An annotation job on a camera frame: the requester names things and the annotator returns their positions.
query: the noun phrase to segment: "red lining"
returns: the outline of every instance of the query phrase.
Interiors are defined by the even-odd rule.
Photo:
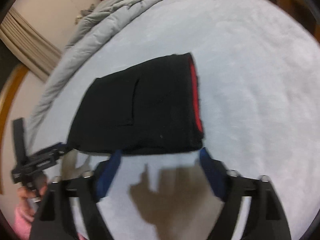
[[[189,65],[190,65],[191,83],[192,83],[193,110],[195,112],[196,125],[198,127],[198,130],[200,132],[203,132],[200,115],[199,115],[197,75],[196,75],[196,69],[191,57],[189,57]]]

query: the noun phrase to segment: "screw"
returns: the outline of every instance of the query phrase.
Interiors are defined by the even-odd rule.
[[[93,176],[93,171],[85,171],[84,173],[82,173],[82,177],[84,178],[89,178]]]
[[[52,183],[58,183],[61,181],[61,176],[56,176],[53,178]]]
[[[34,198],[32,199],[32,201],[33,201],[34,203],[36,203],[36,202],[41,201],[41,198],[39,198],[39,197],[34,197]]]
[[[267,176],[267,175],[261,175],[261,176],[259,177],[259,180],[262,180],[263,182],[269,182],[269,181],[271,181],[270,177]]]
[[[227,174],[230,176],[230,177],[238,177],[240,174],[238,171],[235,171],[235,170],[228,170],[227,171]]]

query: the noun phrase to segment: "wooden bed frame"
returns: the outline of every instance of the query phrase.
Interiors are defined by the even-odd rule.
[[[4,129],[7,124],[7,118],[11,109],[12,102],[15,95],[29,69],[23,65],[17,65],[11,72],[4,87],[0,92],[0,160],[2,154],[2,139],[4,135]],[[0,162],[0,194],[2,194],[2,179],[1,179],[1,162]]]

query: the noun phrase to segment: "white bed sheet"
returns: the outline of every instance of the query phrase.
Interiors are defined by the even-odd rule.
[[[33,150],[66,141],[96,77],[186,52],[199,76],[204,145],[243,176],[271,177],[298,240],[320,208],[320,49],[266,0],[157,3],[74,75],[41,124]],[[79,164],[85,158],[80,154]],[[104,159],[92,156],[91,167]],[[206,239],[222,204],[196,159],[197,153],[124,157],[99,203],[114,239]],[[59,166],[47,174],[59,175]],[[77,205],[74,212],[87,236]]]

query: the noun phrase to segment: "pink clothing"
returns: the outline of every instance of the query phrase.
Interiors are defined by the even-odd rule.
[[[16,232],[21,240],[28,240],[31,231],[31,223],[33,222],[33,217],[25,213],[21,205],[19,204],[14,212],[15,222],[13,230]],[[86,240],[83,236],[78,234],[79,240]]]

